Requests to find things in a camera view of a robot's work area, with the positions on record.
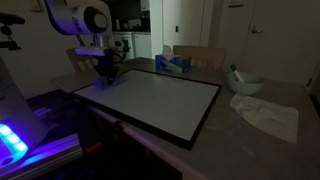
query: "white bowl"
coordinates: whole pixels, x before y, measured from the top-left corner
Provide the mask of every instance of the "white bowl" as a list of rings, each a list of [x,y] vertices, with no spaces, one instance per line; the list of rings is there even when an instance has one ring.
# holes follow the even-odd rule
[[[243,96],[252,95],[257,93],[265,83],[265,80],[256,75],[239,72],[239,74],[244,79],[244,83],[237,81],[233,72],[227,74],[227,84],[229,88],[236,94]]]

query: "blue light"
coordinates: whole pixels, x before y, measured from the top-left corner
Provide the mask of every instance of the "blue light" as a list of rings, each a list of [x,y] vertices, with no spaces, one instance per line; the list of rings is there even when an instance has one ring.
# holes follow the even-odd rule
[[[25,151],[28,148],[26,146],[26,144],[24,144],[23,142],[20,142],[19,144],[16,144],[15,146],[19,151]]]
[[[20,141],[20,138],[15,135],[15,134],[11,134],[10,136],[7,136],[7,139],[12,143],[12,144],[16,144],[17,142]]]
[[[0,133],[4,136],[7,136],[12,133],[11,129],[6,125],[0,126]]]

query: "white towel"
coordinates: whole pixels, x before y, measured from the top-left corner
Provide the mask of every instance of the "white towel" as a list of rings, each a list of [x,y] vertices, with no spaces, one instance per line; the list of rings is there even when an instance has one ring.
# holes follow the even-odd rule
[[[237,94],[231,99],[230,107],[260,130],[285,141],[297,142],[299,112],[296,108]]]

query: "kitchen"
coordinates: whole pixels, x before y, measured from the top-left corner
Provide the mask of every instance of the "kitchen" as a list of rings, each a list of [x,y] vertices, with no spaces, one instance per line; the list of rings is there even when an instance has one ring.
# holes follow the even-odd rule
[[[112,17],[113,38],[126,59],[152,58],[149,0],[106,0]]]

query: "whiteboard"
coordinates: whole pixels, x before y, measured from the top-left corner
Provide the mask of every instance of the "whiteboard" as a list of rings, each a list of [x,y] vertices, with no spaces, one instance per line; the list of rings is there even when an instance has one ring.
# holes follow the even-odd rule
[[[140,70],[128,71],[123,77],[125,82],[106,90],[89,86],[75,93],[139,121],[138,125],[147,125],[142,127],[146,130],[153,127],[151,133],[160,130],[186,142],[192,141],[220,89],[219,85]]]

